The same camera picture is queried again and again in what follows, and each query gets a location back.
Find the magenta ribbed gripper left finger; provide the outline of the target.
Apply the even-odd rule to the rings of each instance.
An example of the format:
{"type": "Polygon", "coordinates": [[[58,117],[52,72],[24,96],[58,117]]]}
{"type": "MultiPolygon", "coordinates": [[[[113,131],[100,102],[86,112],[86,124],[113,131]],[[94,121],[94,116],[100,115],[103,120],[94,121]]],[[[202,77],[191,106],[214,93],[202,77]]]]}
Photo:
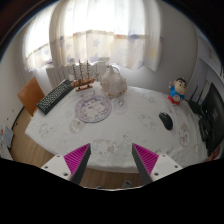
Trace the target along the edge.
{"type": "Polygon", "coordinates": [[[55,155],[42,169],[79,185],[90,155],[91,146],[86,144],[66,155],[55,155]]]}

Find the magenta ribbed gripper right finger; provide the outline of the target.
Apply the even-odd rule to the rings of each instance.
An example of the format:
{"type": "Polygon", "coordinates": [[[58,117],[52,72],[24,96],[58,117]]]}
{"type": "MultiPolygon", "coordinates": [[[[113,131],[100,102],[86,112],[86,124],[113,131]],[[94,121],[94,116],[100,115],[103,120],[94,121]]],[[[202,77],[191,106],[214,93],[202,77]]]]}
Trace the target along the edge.
{"type": "Polygon", "coordinates": [[[132,156],[143,185],[150,184],[182,169],[167,154],[156,154],[140,145],[132,144],[132,156]]]}

